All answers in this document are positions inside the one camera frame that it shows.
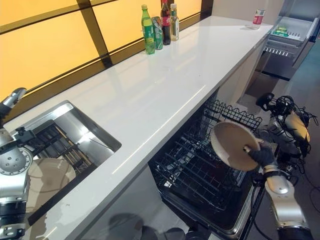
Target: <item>wire rack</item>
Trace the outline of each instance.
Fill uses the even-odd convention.
[[[222,212],[246,173],[219,159],[211,146],[211,131],[221,121],[234,121],[254,131],[262,118],[214,99],[205,102],[201,111],[201,117],[176,136],[170,147],[165,146],[164,153],[156,155],[149,166],[163,194],[169,191],[191,204]]]
[[[38,131],[36,138],[30,140],[33,156],[38,158],[63,158],[75,170],[78,175],[82,173],[92,162],[76,144],[74,144],[66,133],[55,123]]]

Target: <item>soda bottle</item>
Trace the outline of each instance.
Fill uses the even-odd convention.
[[[154,54],[155,53],[154,28],[148,13],[148,7],[147,5],[143,4],[141,5],[141,9],[142,9],[141,25],[142,25],[142,31],[143,31],[143,37],[144,37],[145,51],[147,54]]]
[[[171,41],[179,39],[179,18],[177,16],[177,4],[171,3]]]
[[[162,22],[162,39],[163,45],[169,45],[171,43],[170,38],[170,10],[168,8],[168,0],[162,0],[161,8],[161,22]]]

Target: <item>beige plate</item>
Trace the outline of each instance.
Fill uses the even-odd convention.
[[[30,188],[26,211],[34,212],[76,177],[73,167],[63,159],[33,160],[28,174]]]
[[[249,129],[236,122],[219,122],[211,132],[211,145],[219,158],[228,166],[250,171],[257,163],[243,150],[248,146],[260,150],[259,142]]]

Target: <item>stainless steel sink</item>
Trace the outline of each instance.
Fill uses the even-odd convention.
[[[32,151],[34,160],[45,158],[65,160],[73,167],[76,175],[33,212],[28,218],[30,225],[121,147],[119,141],[69,101],[61,102],[26,122],[22,127],[25,130],[32,130],[36,136],[25,146]]]
[[[23,124],[26,130],[33,130],[35,134],[54,122],[63,133],[84,152],[90,161],[99,166],[120,147],[108,132],[98,126],[82,111],[64,101],[41,115]]]

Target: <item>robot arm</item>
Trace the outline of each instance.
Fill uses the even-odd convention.
[[[29,192],[28,168],[32,154],[23,143],[34,137],[31,131],[17,129],[14,140],[3,126],[3,119],[25,94],[18,88],[0,102],[0,240],[17,240],[25,234],[26,202]]]
[[[295,188],[281,174],[272,151],[264,146],[261,151],[250,151],[247,147],[244,150],[263,167],[264,186],[271,199],[279,239],[313,240],[303,211],[295,199]]]

